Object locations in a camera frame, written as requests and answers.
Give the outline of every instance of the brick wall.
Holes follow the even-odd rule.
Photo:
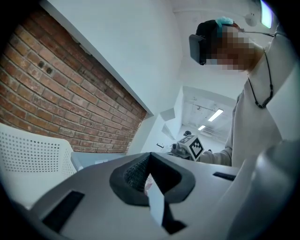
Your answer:
[[[145,117],[116,79],[41,8],[17,26],[0,65],[0,121],[64,138],[74,151],[126,152]]]

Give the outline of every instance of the white paper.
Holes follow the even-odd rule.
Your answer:
[[[153,216],[154,220],[161,225],[164,217],[165,210],[165,197],[162,192],[159,190],[156,182],[153,180],[153,183],[148,190],[148,198],[150,205],[150,213]]]
[[[296,64],[285,83],[267,104],[283,140],[300,139],[300,66]]]

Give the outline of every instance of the white hoodie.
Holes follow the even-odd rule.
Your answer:
[[[273,91],[276,94],[299,59],[290,40],[281,34],[273,38],[265,51],[269,61]],[[249,79],[258,103],[262,104],[270,96],[270,78],[265,55],[251,71]],[[204,152],[200,156],[200,162],[241,167],[246,158],[251,155],[257,156],[264,149],[278,144],[281,140],[279,130],[268,109],[260,109],[256,106],[247,80],[232,113],[231,132],[225,149],[218,153]]]

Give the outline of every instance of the black cord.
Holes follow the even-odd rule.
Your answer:
[[[273,84],[272,84],[272,79],[271,79],[271,72],[270,72],[270,67],[269,67],[269,61],[268,61],[268,58],[267,58],[267,54],[265,52],[265,50],[263,50],[264,52],[264,55],[266,56],[266,60],[267,60],[267,65],[268,65],[268,70],[269,70],[269,78],[270,78],[270,96],[260,105],[258,104],[258,101],[256,100],[256,96],[254,94],[254,91],[253,91],[253,87],[252,87],[252,84],[250,82],[250,79],[249,79],[249,76],[248,76],[248,80],[249,80],[249,83],[250,83],[250,87],[251,87],[251,90],[252,90],[252,93],[253,93],[253,96],[254,96],[254,99],[255,99],[255,104],[259,107],[259,108],[265,108],[267,106],[267,104],[270,102],[270,100],[272,99],[273,97]]]

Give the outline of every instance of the black slot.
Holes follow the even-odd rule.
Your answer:
[[[221,173],[221,172],[215,172],[213,175],[216,176],[216,177],[219,177],[219,178],[224,178],[224,179],[229,180],[229,181],[233,181],[236,177],[234,175]]]
[[[84,194],[70,192],[43,220],[43,223],[55,232],[59,232]]]

